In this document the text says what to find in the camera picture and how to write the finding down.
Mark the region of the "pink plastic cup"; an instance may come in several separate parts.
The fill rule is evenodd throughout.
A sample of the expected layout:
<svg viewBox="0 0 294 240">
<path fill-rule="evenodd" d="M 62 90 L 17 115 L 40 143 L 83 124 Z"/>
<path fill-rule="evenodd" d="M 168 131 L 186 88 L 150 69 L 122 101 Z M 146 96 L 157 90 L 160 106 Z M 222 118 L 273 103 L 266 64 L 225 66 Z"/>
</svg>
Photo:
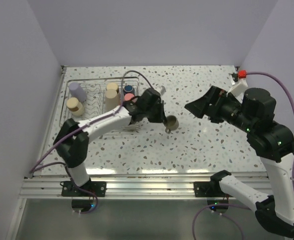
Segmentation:
<svg viewBox="0 0 294 240">
<path fill-rule="evenodd" d="M 132 93 L 127 93 L 124 95 L 124 101 L 135 101 L 135 95 Z"/>
</svg>

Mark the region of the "dark blue ceramic mug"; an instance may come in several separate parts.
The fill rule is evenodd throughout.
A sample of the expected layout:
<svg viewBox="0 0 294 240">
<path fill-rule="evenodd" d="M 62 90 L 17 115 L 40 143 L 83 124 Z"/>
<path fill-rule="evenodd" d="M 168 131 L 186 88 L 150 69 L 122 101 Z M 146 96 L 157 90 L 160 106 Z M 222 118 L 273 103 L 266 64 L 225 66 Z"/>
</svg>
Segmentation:
<svg viewBox="0 0 294 240">
<path fill-rule="evenodd" d="M 126 94 L 133 94 L 135 95 L 135 89 L 132 85 L 130 84 L 127 84 L 123 87 L 123 94 L 126 95 Z"/>
</svg>

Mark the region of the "small olive handled cup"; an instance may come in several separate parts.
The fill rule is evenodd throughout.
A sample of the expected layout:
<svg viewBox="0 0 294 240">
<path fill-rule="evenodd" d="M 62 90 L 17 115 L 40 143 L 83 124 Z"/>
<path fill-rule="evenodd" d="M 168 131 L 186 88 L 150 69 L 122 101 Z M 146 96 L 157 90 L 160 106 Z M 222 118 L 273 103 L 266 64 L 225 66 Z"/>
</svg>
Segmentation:
<svg viewBox="0 0 294 240">
<path fill-rule="evenodd" d="M 167 134 L 169 134 L 172 131 L 175 131 L 179 128 L 179 121 L 176 116 L 169 115 L 166 117 L 166 120 L 164 122 L 164 126 L 165 126 L 165 132 Z"/>
</svg>

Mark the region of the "beige plastic cup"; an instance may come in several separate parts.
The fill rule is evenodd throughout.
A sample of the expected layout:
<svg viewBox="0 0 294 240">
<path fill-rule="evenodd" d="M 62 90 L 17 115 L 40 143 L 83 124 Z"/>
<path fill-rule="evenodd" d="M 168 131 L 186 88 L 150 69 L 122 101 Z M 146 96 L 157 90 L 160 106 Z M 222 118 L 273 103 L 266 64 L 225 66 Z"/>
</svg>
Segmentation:
<svg viewBox="0 0 294 240">
<path fill-rule="evenodd" d="M 114 89 L 105 91 L 105 108 L 106 111 L 111 111 L 120 104 L 118 92 Z"/>
</svg>

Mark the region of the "steel wire dish rack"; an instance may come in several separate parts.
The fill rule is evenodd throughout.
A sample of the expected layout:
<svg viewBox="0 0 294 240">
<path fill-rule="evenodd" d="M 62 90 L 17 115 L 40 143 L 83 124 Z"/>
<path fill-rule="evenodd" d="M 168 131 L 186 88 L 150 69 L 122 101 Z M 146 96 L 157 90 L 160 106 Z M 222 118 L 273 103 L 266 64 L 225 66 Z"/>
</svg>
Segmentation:
<svg viewBox="0 0 294 240">
<path fill-rule="evenodd" d="M 81 116 L 72 115 L 71 111 L 67 108 L 67 100 L 72 97 L 69 85 L 77 83 L 86 93 L 86 100 L 83 103 L 85 112 Z M 70 118 L 75 121 L 88 120 L 97 117 L 107 112 L 105 104 L 105 91 L 107 84 L 116 83 L 121 84 L 120 77 L 108 77 L 108 78 L 88 78 L 88 79 L 71 79 L 64 82 L 64 92 L 60 94 L 59 102 L 57 105 L 57 116 L 55 123 L 62 127 L 63 123 Z"/>
</svg>

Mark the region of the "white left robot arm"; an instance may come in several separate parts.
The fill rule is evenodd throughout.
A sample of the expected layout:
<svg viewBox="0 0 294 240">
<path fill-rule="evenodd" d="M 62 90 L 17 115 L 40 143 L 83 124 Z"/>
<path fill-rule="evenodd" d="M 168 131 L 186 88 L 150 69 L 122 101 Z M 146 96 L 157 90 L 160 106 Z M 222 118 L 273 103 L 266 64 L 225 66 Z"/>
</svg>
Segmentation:
<svg viewBox="0 0 294 240">
<path fill-rule="evenodd" d="M 91 189 L 84 164 L 89 144 L 106 133 L 134 125 L 144 118 L 151 123 L 166 123 L 164 101 L 161 99 L 164 93 L 163 86 L 148 88 L 142 95 L 124 101 L 102 115 L 81 121 L 70 118 L 64 122 L 54 141 L 54 148 L 66 164 L 77 195 L 86 196 Z"/>
</svg>

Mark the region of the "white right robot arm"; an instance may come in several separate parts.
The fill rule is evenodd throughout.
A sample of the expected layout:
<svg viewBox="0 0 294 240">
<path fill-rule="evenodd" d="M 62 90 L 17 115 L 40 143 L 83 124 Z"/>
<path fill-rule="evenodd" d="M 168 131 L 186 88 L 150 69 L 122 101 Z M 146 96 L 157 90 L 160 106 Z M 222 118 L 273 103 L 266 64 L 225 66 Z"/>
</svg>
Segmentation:
<svg viewBox="0 0 294 240">
<path fill-rule="evenodd" d="M 274 120 L 276 100 L 262 88 L 249 88 L 242 101 L 212 86 L 185 108 L 197 118 L 208 117 L 215 124 L 227 122 L 246 133 L 267 172 L 272 193 L 265 194 L 244 184 L 226 170 L 210 177 L 209 192 L 236 198 L 255 214 L 269 233 L 294 239 L 294 136 Z"/>
</svg>

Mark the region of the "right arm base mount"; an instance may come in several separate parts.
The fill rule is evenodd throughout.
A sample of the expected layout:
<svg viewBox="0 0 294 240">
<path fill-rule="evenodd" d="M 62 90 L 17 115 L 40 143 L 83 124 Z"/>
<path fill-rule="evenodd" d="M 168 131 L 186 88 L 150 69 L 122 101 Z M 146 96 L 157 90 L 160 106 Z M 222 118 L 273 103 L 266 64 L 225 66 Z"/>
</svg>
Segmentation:
<svg viewBox="0 0 294 240">
<path fill-rule="evenodd" d="M 221 190 L 219 182 L 195 181 L 193 183 L 193 191 L 196 198 L 223 198 L 225 193 Z"/>
</svg>

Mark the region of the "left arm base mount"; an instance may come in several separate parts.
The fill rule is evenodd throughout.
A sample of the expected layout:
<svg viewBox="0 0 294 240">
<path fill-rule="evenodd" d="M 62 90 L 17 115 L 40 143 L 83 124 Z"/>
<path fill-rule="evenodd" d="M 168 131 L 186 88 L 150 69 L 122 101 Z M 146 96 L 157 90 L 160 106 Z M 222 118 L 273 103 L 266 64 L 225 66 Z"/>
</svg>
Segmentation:
<svg viewBox="0 0 294 240">
<path fill-rule="evenodd" d="M 63 197 L 104 197 L 107 183 L 105 181 L 89 181 L 83 186 L 75 186 L 71 181 L 60 182 Z"/>
</svg>

